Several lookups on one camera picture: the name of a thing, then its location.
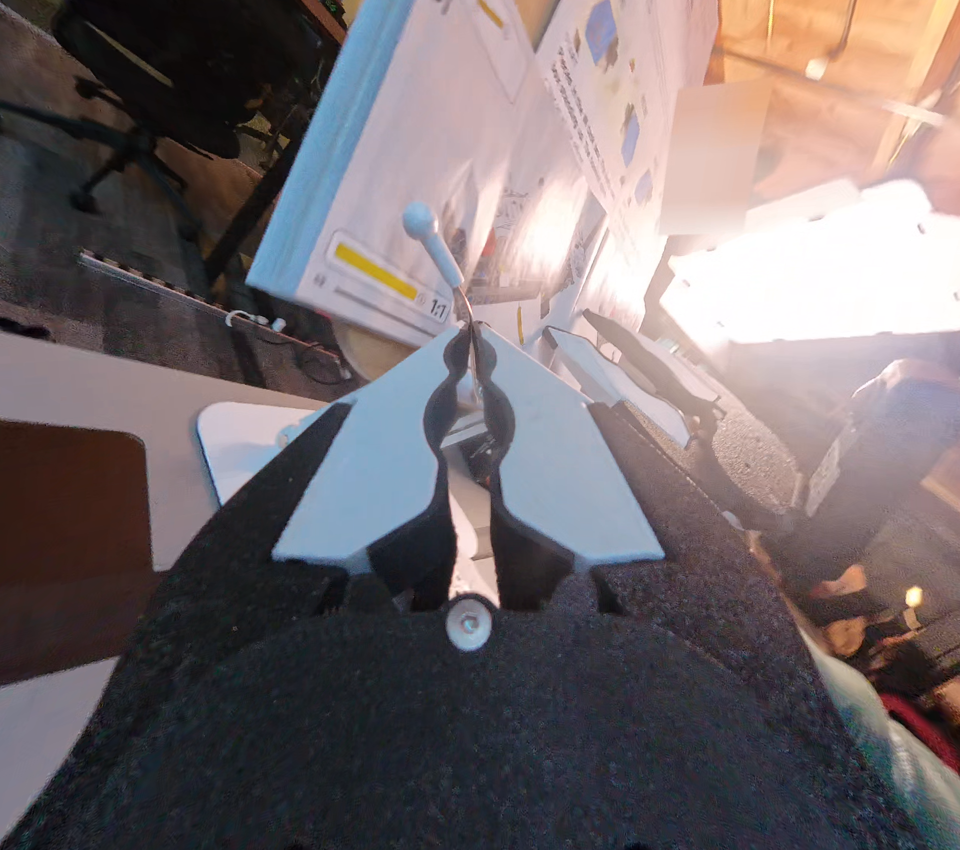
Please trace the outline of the building instruction booklet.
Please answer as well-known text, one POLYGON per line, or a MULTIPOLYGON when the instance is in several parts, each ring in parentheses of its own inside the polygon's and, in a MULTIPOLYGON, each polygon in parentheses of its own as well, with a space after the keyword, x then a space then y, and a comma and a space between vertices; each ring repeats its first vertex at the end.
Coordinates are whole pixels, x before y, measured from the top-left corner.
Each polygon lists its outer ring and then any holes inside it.
POLYGON ((404 228, 422 204, 480 318, 522 342, 597 209, 566 129, 515 0, 364 0, 246 283, 421 346, 457 318, 404 228))

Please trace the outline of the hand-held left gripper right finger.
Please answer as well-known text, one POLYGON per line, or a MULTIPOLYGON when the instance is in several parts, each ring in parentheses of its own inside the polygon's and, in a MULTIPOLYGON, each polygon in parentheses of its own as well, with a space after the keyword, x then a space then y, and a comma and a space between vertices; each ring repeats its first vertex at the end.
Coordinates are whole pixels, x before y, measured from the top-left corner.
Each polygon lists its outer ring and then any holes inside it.
POLYGON ((665 559, 592 402, 487 325, 474 357, 500 606, 537 611, 573 574, 665 559))

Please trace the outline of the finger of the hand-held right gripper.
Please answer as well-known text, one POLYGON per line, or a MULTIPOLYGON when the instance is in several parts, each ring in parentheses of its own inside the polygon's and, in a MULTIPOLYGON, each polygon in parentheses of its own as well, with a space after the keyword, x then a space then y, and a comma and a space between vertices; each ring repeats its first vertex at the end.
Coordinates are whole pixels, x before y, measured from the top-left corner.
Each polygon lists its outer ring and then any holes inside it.
POLYGON ((620 352, 619 366, 630 367, 648 381, 654 394, 665 399, 685 416, 696 419, 724 419, 719 393, 708 386, 679 358, 658 343, 602 316, 592 309, 583 310, 583 318, 620 352))
POLYGON ((690 446, 690 427, 681 412, 639 386, 589 340, 550 326, 543 330, 542 338, 591 401, 611 408, 626 404, 653 423, 679 448, 690 446))

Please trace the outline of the dark grey flat mat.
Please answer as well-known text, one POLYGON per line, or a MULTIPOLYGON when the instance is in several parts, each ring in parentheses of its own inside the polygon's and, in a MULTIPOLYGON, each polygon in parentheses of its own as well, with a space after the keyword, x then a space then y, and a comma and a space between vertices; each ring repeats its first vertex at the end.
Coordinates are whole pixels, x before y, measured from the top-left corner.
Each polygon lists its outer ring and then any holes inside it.
POLYGON ((148 489, 137 436, 2 420, 2 686, 125 650, 162 579, 148 489))

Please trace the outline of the long grey power strip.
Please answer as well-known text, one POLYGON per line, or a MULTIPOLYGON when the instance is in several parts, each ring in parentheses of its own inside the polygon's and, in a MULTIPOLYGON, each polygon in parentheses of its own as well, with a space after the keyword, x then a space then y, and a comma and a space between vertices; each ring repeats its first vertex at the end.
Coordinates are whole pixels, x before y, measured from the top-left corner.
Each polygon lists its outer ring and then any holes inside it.
POLYGON ((334 386, 357 380, 352 368, 342 355, 318 341, 305 340, 292 334, 291 325, 282 317, 270 318, 243 308, 231 309, 156 275, 114 261, 87 248, 81 248, 77 252, 77 262, 102 276, 215 316, 227 329, 249 327, 254 330, 254 336, 261 342, 275 347, 294 347, 294 361, 299 367, 304 366, 307 355, 312 359, 324 360, 333 367, 333 376, 319 378, 308 375, 308 378, 317 384, 334 386))

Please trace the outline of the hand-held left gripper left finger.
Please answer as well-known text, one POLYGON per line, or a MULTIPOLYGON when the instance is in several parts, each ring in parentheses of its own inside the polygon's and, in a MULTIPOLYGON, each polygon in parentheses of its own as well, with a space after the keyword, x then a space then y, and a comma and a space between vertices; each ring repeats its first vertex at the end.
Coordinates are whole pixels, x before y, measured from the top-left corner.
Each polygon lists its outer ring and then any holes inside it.
POLYGON ((472 332, 442 332, 349 399, 274 545, 274 561, 372 574, 418 608, 444 604, 458 555, 441 445, 458 416, 472 332))

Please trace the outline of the printed task sheet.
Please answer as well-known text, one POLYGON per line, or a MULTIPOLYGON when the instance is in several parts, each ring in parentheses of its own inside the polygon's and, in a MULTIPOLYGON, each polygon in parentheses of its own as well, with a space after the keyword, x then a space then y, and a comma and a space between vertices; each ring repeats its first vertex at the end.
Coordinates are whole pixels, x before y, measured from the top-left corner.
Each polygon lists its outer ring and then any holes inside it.
POLYGON ((558 0, 536 50, 610 229, 659 233, 680 91, 702 84, 718 0, 558 0))

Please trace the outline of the black office chair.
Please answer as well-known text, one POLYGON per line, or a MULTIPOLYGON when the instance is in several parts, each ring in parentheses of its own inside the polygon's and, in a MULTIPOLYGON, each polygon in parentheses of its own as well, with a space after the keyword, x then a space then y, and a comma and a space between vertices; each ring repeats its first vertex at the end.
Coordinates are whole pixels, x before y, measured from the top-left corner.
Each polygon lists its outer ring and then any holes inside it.
POLYGON ((92 78, 76 92, 126 115, 125 130, 89 118, 2 100, 15 114, 110 149, 109 159, 69 196, 99 212, 96 188, 138 166, 159 186, 194 242, 202 224, 185 202, 187 182, 157 155, 166 139, 206 159, 239 156, 238 131, 265 102, 315 76, 320 41, 288 0, 62 0, 54 40, 92 78))

